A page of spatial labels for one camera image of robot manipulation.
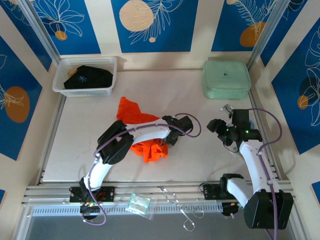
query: black cloth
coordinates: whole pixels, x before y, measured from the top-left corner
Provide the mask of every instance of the black cloth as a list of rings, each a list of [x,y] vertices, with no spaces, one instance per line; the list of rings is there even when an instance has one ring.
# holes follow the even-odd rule
[[[76,72],[64,83],[65,89],[99,89],[112,85],[112,73],[108,70],[80,66]]]

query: orange cloth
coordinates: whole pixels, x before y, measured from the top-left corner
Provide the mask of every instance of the orange cloth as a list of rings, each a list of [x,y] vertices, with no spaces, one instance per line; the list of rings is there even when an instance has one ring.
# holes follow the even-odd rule
[[[141,113],[138,104],[129,101],[124,96],[121,97],[116,118],[122,120],[124,124],[144,124],[159,119],[157,116]],[[165,159],[168,156],[168,146],[163,144],[161,139],[142,141],[133,145],[130,149],[138,156],[143,155],[145,163],[156,162],[159,158]]]

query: vent grille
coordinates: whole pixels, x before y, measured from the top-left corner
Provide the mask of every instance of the vent grille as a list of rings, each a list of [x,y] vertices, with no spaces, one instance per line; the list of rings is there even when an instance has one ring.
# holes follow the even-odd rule
[[[183,204],[183,210],[186,213],[193,212],[196,208],[205,213],[221,213],[223,207],[221,203],[200,203],[200,204]],[[102,206],[108,215],[131,215],[133,213],[126,211],[126,204],[106,205]],[[150,206],[150,211],[155,214],[178,214],[179,207],[174,204],[158,204]],[[80,214],[80,206],[36,206],[33,209],[32,216],[78,216]]]

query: plastic basket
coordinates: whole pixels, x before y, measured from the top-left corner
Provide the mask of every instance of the plastic basket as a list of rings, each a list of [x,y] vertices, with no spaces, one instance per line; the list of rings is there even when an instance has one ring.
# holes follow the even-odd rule
[[[65,89],[64,82],[69,78],[69,70],[85,65],[108,70],[113,74],[112,85],[104,88]],[[68,57],[63,58],[54,75],[52,90],[66,97],[110,95],[117,75],[117,59],[114,56]]]

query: green container lid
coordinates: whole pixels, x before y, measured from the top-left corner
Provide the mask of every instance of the green container lid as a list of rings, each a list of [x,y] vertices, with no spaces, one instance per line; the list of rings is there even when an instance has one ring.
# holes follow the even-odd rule
[[[251,88],[248,69],[242,61],[208,60],[203,72],[209,89],[248,91]]]

